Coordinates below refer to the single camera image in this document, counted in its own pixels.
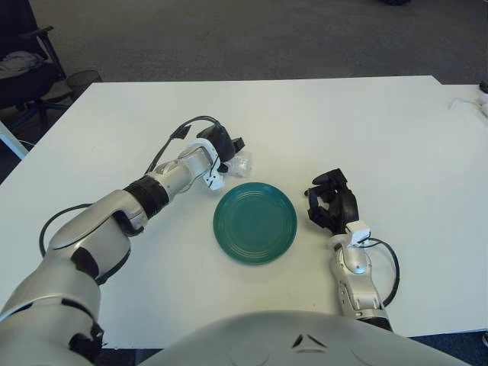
wire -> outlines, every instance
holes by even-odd
[[[73,211],[73,210],[79,210],[80,208],[86,208],[90,207],[92,204],[79,204],[78,206],[73,206],[69,208],[65,208],[64,210],[61,210],[60,212],[56,213],[54,216],[52,216],[46,223],[44,224],[43,228],[40,230],[39,234],[39,250],[40,254],[44,257],[46,255],[46,247],[44,246],[44,235],[46,234],[47,227],[59,216]]]
[[[168,138],[168,141],[162,146],[162,148],[158,151],[156,156],[154,156],[154,159],[151,161],[151,164],[149,164],[149,167],[146,170],[146,173],[152,172],[154,168],[156,167],[158,161],[161,159],[162,154],[165,152],[166,148],[168,147],[169,143],[173,140],[178,138],[176,135],[182,131],[187,125],[191,124],[192,122],[195,122],[196,120],[207,120],[209,122],[212,122],[216,126],[220,126],[220,122],[216,120],[213,117],[210,116],[198,116],[195,118],[191,118],[190,120],[187,120],[183,124],[181,124]]]
[[[365,249],[373,248],[374,246],[377,246],[378,244],[382,244],[383,246],[385,246],[388,249],[388,252],[390,252],[391,258],[393,259],[393,263],[395,264],[395,281],[393,282],[393,287],[390,291],[390,294],[383,301],[383,305],[385,307],[387,307],[393,301],[393,299],[395,298],[395,295],[397,295],[398,285],[400,284],[400,264],[398,263],[397,254],[395,254],[395,251],[390,246],[390,244],[388,244],[387,242],[384,242],[383,240],[376,239],[376,238],[370,237],[367,239],[374,240],[376,243],[371,244],[369,246],[361,246],[360,248],[365,248]]]

robotic hand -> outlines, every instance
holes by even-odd
[[[199,119],[213,121],[205,116],[193,120]],[[170,139],[184,138],[188,130],[186,123]],[[212,190],[222,188],[222,163],[244,147],[218,121],[197,137],[177,159],[154,166],[158,154],[141,179],[95,202],[54,235],[39,267],[0,314],[0,364],[94,361],[103,336],[98,286],[128,259],[128,237],[141,233],[151,217],[196,179]]]
[[[371,230],[359,220],[356,197],[347,187],[347,179],[340,169],[335,169],[318,176],[312,183],[316,187],[305,192],[310,205],[308,215],[314,223],[334,235],[329,241],[335,252],[332,272],[338,283],[344,316],[392,330],[371,278],[371,260],[363,246],[369,240]],[[318,197],[329,205],[327,209],[319,205]],[[393,258],[398,268],[396,256]]]

teal ceramic plate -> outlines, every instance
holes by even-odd
[[[213,232],[223,251],[253,265],[275,260],[290,248],[297,215],[287,196],[265,183],[245,183],[222,197]]]

white table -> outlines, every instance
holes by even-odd
[[[37,237],[48,217],[127,186],[178,124],[209,114],[243,137],[252,176],[229,177],[218,192],[195,185],[132,240],[130,260],[102,287],[107,347],[164,348],[255,310],[339,314],[332,253],[303,196],[315,176],[337,167],[361,219],[400,258],[400,289],[387,308],[395,331],[486,328],[488,129],[470,105],[447,108],[475,92],[428,76],[94,84],[0,185],[0,302],[40,262]],[[205,127],[193,126],[188,139]],[[163,158],[187,143],[175,141]],[[234,262],[212,231],[219,199],[246,181],[280,188],[297,212],[294,244],[268,265]],[[381,249],[370,250],[385,296],[392,266]]]

black chair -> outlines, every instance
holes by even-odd
[[[13,123],[13,129],[39,113],[42,132],[48,129],[47,110],[65,111],[69,106],[57,104],[71,93],[47,101],[41,98],[55,82],[66,79],[56,51],[47,32],[52,26],[39,28],[28,0],[0,0],[0,59],[14,51],[27,51],[41,55],[49,63],[25,74],[0,79],[0,109],[16,106],[25,114]],[[40,46],[41,40],[46,52]]]

